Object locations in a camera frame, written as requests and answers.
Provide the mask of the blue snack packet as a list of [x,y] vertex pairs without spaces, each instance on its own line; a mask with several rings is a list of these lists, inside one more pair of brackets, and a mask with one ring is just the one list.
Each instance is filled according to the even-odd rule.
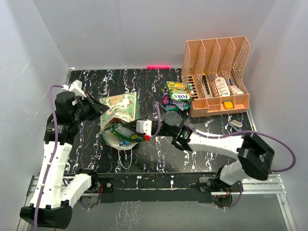
[[130,142],[126,141],[126,140],[120,140],[119,142],[119,146],[126,146],[129,147],[130,146]]

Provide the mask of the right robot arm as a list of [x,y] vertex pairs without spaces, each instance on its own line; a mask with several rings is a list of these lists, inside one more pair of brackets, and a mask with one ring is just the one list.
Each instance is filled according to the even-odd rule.
[[220,167],[213,178],[199,180],[197,187],[205,192],[227,192],[244,179],[268,179],[275,151],[254,133],[224,137],[194,130],[184,124],[176,112],[151,121],[150,134],[172,137],[172,144],[182,151],[204,151],[235,159]]

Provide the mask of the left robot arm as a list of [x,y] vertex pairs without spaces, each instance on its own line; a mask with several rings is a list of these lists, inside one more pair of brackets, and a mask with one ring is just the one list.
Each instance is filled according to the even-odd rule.
[[86,191],[99,188],[97,173],[82,168],[67,186],[63,185],[64,170],[81,122],[93,121],[109,110],[107,105],[85,94],[77,96],[65,91],[50,99],[52,114],[44,135],[44,157],[34,195],[20,218],[35,228],[66,229],[72,209]]

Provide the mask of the green paper bag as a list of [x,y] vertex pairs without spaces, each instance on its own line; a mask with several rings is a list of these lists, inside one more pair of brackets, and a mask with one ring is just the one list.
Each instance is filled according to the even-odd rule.
[[99,100],[100,103],[107,105],[110,109],[100,117],[101,134],[105,143],[113,149],[120,151],[132,150],[136,143],[131,143],[130,146],[119,146],[120,138],[115,135],[104,132],[116,123],[128,123],[140,119],[140,104],[136,92],[120,94],[116,96],[104,97]]

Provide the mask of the teal Fox's candy bag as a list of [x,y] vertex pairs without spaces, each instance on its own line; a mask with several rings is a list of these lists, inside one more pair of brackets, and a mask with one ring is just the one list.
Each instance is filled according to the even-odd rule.
[[177,112],[187,110],[186,106],[184,108],[179,108],[175,104],[166,105],[166,109],[169,111],[177,111]]

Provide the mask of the purple snack packet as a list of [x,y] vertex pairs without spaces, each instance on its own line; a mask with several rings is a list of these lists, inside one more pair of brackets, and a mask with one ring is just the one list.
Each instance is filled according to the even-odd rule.
[[179,108],[184,108],[185,106],[187,110],[190,108],[190,104],[188,101],[178,101],[178,100],[171,99],[169,92],[168,92],[168,88],[163,88],[162,92],[163,92],[163,97],[162,97],[161,104],[164,107],[166,107],[166,105],[175,104]]

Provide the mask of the yellow green Fox's packet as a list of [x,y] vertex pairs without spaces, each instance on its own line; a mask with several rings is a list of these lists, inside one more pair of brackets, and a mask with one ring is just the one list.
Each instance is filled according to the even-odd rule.
[[139,135],[139,133],[137,133],[136,131],[132,131],[131,129],[119,123],[113,124],[112,126],[105,128],[104,132],[109,132],[116,137],[131,143],[144,141],[144,138]]

